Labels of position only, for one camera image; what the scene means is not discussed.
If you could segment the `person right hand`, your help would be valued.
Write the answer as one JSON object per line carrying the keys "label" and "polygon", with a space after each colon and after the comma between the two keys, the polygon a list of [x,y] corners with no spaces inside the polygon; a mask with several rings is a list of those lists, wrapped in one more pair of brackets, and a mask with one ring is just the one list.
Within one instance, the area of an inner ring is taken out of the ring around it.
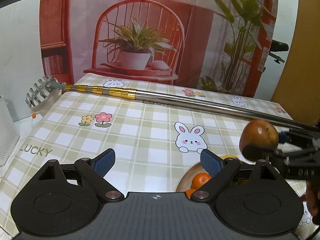
{"label": "person right hand", "polygon": [[313,224],[319,225],[319,180],[306,181],[306,192],[301,199],[306,202]]}

